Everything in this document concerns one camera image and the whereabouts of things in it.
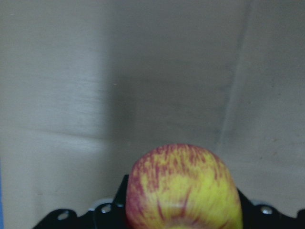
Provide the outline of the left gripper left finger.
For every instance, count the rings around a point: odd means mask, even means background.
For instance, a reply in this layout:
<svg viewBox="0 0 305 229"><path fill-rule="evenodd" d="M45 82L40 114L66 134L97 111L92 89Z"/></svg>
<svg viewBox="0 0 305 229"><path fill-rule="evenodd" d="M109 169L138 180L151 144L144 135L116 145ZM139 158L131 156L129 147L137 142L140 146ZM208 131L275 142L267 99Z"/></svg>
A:
<svg viewBox="0 0 305 229"><path fill-rule="evenodd" d="M122 182L111 202L102 203L85 214L78 216L71 209L57 209L48 213L35 229L128 229L125 213L128 175Z"/></svg>

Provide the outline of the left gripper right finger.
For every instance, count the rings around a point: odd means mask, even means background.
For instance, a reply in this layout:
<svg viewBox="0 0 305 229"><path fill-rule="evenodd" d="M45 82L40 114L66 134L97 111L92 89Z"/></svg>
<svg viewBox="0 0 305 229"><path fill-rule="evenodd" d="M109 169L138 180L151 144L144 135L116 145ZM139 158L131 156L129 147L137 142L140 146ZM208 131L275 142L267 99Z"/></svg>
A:
<svg viewBox="0 0 305 229"><path fill-rule="evenodd" d="M252 203L238 190L243 214L243 229L303 229L305 210L297 212L295 218L289 217L268 204Z"/></svg>

